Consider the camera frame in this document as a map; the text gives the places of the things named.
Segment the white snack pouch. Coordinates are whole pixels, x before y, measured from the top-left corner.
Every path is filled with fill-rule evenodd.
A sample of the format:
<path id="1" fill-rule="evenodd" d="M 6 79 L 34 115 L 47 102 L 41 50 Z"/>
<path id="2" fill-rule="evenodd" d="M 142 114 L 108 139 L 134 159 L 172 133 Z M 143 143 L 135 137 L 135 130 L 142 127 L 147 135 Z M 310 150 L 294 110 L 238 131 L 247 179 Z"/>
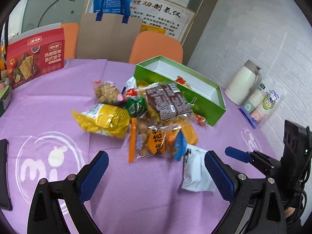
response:
<path id="1" fill-rule="evenodd" d="M 181 188 L 190 192 L 215 192 L 216 186 L 206 169 L 206 150 L 188 144 L 183 158 L 183 182 Z"/>

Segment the right orange chair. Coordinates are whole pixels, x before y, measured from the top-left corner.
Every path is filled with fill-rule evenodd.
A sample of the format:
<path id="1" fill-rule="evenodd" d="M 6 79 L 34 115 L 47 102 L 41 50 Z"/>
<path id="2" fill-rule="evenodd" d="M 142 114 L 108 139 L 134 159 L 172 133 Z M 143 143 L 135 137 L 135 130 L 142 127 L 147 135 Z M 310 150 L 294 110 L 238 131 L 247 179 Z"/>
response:
<path id="1" fill-rule="evenodd" d="M 153 57 L 163 56 L 178 63 L 183 62 L 180 42 L 164 34 L 143 31 L 135 39 L 128 63 L 138 64 Z"/>

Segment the red cracker box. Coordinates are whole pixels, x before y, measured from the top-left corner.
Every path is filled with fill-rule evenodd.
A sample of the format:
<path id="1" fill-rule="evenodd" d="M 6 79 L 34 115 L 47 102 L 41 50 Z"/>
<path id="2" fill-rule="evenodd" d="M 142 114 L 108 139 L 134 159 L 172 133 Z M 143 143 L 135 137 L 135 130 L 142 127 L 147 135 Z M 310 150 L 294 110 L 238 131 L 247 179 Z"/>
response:
<path id="1" fill-rule="evenodd" d="M 8 45 L 7 69 L 13 89 L 64 68 L 63 28 L 32 34 Z"/>

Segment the orange snack pouch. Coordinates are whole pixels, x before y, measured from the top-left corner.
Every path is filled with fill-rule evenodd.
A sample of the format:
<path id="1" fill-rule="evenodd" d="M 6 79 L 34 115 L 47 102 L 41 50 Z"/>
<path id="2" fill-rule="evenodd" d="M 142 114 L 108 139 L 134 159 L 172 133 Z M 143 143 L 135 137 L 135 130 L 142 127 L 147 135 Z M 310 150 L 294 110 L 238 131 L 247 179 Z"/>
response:
<path id="1" fill-rule="evenodd" d="M 172 135 L 174 139 L 177 137 L 177 134 L 182 131 L 188 144 L 196 145 L 198 143 L 197 134 L 188 118 L 177 117 L 172 120 L 172 123 Z"/>

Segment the green open cardboard box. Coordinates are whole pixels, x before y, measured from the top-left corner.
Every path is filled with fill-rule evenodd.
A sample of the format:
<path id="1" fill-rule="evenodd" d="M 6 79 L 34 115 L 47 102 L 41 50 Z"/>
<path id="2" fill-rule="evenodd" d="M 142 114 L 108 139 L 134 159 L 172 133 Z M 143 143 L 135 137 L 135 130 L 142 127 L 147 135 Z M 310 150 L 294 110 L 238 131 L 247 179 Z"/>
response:
<path id="1" fill-rule="evenodd" d="M 149 84 L 176 82 L 181 77 L 186 85 L 177 87 L 191 104 L 194 113 L 206 118 L 214 126 L 226 112 L 225 101 L 218 84 L 202 74 L 163 56 L 157 56 L 136 64 L 134 77 Z"/>

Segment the brown label snack bag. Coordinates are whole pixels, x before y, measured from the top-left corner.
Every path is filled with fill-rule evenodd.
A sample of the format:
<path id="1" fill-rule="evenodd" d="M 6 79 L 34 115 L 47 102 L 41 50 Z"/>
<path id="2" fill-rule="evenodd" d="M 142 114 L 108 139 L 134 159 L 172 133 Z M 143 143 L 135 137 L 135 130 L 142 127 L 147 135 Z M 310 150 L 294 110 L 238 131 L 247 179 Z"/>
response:
<path id="1" fill-rule="evenodd" d="M 156 123 L 189 115 L 191 107 L 176 83 L 154 83 L 143 90 L 149 116 Z"/>

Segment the red white snack packet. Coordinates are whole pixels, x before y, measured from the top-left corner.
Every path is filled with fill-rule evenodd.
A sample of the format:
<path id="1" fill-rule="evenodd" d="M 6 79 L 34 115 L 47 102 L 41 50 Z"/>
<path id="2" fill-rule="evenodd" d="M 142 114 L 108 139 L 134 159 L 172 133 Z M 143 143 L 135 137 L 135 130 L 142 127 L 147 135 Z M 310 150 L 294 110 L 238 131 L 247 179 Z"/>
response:
<path id="1" fill-rule="evenodd" d="M 122 95 L 125 99 L 138 99 L 138 94 L 137 94 L 137 83 L 136 83 L 135 77 L 131 77 L 128 79 L 126 82 L 123 90 L 122 90 Z"/>

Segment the orange label peanut bag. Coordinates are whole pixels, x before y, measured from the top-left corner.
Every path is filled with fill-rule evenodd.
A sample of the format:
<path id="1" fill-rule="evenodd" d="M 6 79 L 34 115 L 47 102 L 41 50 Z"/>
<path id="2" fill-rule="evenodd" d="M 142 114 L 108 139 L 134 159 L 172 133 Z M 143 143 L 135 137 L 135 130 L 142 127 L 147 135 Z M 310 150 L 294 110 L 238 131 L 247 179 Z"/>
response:
<path id="1" fill-rule="evenodd" d="M 175 141 L 172 135 L 172 122 L 151 124 L 138 119 L 136 127 L 136 155 L 138 159 L 152 156 L 172 157 Z"/>

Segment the pink seed snack bag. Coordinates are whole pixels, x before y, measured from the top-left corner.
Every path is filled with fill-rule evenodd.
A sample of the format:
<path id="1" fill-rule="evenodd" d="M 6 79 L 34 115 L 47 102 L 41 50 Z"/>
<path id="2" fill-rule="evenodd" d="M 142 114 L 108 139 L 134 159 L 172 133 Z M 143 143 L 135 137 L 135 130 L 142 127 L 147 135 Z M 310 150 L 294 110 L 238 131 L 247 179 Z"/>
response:
<path id="1" fill-rule="evenodd" d="M 124 97 L 115 83 L 101 80 L 94 82 L 94 93 L 99 103 L 118 106 L 124 101 Z"/>

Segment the chinese text poster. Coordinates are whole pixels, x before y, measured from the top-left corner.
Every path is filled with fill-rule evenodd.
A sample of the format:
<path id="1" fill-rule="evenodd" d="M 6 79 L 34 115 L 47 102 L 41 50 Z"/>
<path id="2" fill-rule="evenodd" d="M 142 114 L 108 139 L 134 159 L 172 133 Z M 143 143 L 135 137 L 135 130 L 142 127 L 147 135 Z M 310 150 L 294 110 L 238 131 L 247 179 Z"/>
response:
<path id="1" fill-rule="evenodd" d="M 160 33 L 183 43 L 197 13 L 167 0 L 131 0 L 131 17 L 141 19 L 141 31 Z"/>

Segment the orange stick snack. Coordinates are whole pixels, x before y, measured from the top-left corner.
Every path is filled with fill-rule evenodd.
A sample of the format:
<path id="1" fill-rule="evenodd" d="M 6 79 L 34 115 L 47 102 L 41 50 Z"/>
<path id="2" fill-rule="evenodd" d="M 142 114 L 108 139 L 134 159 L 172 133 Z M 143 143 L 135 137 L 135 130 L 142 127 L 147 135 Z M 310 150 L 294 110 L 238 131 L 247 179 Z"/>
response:
<path id="1" fill-rule="evenodd" d="M 133 163 L 135 159 L 135 153 L 136 153 L 136 132 L 137 132 L 137 119 L 132 118 L 131 119 L 131 129 L 130 129 L 130 137 L 129 137 L 129 163 Z"/>

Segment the instant noodle bowl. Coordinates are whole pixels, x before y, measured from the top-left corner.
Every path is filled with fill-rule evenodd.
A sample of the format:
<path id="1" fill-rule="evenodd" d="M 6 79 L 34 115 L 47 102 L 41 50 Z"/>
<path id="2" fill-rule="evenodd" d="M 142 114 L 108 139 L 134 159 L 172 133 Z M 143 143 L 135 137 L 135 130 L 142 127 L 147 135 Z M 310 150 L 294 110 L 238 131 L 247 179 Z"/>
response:
<path id="1" fill-rule="evenodd" d="M 0 98 L 0 117 L 2 117 L 11 102 L 11 86 L 10 80 L 8 78 L 4 78 L 1 80 Z"/>

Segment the black phone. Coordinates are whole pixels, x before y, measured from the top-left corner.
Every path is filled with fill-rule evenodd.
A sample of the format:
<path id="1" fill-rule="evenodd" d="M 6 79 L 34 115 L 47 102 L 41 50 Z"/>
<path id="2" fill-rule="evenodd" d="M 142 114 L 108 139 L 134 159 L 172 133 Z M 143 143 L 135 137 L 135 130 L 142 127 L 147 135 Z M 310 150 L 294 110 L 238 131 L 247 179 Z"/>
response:
<path id="1" fill-rule="evenodd" d="M 0 205 L 1 209 L 12 211 L 12 203 L 7 182 L 7 139 L 0 140 Z"/>

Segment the green snack packet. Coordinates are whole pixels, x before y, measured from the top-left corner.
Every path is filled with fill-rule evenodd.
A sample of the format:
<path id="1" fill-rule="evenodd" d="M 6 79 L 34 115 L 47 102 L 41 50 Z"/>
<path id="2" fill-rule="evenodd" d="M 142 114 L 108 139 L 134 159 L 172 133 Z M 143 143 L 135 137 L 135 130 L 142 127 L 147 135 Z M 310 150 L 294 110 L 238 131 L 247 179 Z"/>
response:
<path id="1" fill-rule="evenodd" d="M 141 117 L 146 112 L 145 99 L 143 97 L 138 99 L 129 98 L 126 102 L 125 109 L 132 118 Z"/>

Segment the red peanut bag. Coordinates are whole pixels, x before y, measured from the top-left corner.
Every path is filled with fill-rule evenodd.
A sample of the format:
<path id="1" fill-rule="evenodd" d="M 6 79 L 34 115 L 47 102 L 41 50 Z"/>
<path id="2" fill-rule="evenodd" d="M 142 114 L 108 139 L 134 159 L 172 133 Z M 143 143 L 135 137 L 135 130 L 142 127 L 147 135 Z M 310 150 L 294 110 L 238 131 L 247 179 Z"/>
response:
<path id="1" fill-rule="evenodd" d="M 175 82 L 183 85 L 184 87 L 188 89 L 191 89 L 191 86 L 181 76 L 177 76 L 177 79 L 175 79 Z"/>

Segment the left orange chair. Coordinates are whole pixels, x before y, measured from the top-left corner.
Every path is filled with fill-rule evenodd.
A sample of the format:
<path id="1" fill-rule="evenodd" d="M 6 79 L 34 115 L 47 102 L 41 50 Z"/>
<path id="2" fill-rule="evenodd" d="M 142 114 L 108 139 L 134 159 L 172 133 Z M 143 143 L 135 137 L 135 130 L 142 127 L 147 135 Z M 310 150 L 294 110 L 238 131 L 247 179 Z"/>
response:
<path id="1" fill-rule="evenodd" d="M 65 37 L 65 59 L 74 59 L 77 49 L 77 39 L 79 32 L 78 23 L 61 23 Z"/>

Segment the white thermos jug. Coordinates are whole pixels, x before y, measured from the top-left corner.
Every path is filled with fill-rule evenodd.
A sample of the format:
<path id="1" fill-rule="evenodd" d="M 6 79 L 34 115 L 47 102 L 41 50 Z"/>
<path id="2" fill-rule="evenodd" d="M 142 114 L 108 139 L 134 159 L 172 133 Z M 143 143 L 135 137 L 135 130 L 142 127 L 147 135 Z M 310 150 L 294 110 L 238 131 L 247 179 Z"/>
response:
<path id="1" fill-rule="evenodd" d="M 260 85 L 262 81 L 260 70 L 261 68 L 251 60 L 246 61 L 226 87 L 225 96 L 240 106 L 246 97 Z"/>

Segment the orange chair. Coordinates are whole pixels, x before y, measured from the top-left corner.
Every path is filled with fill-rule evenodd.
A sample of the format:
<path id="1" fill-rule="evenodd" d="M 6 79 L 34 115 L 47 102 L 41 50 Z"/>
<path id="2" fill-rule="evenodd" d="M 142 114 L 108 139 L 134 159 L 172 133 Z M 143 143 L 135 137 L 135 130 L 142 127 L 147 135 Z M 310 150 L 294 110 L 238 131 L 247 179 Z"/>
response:
<path id="1" fill-rule="evenodd" d="M 77 39 L 79 32 L 78 23 L 61 23 L 65 37 L 65 59 L 74 59 L 77 49 Z"/>
<path id="2" fill-rule="evenodd" d="M 183 62 L 180 42 L 164 34 L 143 31 L 135 39 L 128 63 L 138 64 L 153 57 L 163 56 L 178 63 Z"/>

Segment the small blue snack packet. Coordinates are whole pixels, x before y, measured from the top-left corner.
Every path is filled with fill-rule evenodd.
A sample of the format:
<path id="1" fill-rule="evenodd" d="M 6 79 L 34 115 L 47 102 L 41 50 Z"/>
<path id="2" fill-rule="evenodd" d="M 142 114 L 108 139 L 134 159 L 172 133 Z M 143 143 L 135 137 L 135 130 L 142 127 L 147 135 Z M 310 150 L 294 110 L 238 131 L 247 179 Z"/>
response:
<path id="1" fill-rule="evenodd" d="M 172 158 L 176 161 L 180 161 L 187 151 L 187 140 L 180 130 L 174 141 L 174 146 L 172 148 Z"/>

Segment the yellow chip bag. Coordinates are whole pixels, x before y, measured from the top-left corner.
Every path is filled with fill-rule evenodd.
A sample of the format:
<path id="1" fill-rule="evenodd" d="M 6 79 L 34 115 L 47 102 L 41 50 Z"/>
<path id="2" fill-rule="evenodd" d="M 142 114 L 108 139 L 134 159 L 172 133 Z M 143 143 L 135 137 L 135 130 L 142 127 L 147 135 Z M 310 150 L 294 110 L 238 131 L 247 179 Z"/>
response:
<path id="1" fill-rule="evenodd" d="M 124 138 L 131 122 L 131 116 L 126 109 L 97 104 L 86 112 L 72 110 L 72 116 L 83 130 L 116 138 Z"/>

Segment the brown cardboard sheet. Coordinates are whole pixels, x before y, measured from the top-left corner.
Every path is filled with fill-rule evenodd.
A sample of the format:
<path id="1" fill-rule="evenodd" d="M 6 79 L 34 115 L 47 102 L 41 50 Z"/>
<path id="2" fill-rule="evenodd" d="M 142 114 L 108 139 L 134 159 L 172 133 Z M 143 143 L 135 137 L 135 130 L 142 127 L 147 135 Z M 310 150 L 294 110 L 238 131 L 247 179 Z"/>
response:
<path id="1" fill-rule="evenodd" d="M 129 61 L 132 47 L 141 30 L 142 20 L 120 14 L 96 13 L 81 16 L 77 39 L 77 59 Z"/>

